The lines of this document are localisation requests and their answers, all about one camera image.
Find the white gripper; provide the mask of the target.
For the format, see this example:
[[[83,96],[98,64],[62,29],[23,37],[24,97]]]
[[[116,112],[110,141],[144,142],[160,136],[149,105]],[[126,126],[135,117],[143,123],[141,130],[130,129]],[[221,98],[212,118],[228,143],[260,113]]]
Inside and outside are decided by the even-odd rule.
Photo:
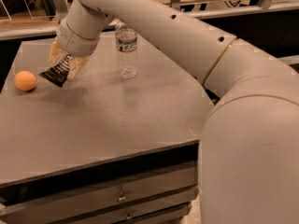
[[[73,79],[86,65],[94,53],[99,40],[99,30],[87,22],[72,21],[65,17],[57,30],[57,37],[50,46],[49,63],[56,65],[67,54],[69,60],[68,79]]]

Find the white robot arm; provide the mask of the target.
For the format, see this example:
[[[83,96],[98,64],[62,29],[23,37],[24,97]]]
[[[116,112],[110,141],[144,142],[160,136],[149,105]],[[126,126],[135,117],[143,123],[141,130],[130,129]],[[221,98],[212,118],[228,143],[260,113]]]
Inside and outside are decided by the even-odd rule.
[[[74,0],[58,43],[90,55],[114,18],[220,99],[201,135],[202,224],[299,224],[299,74],[154,0]]]

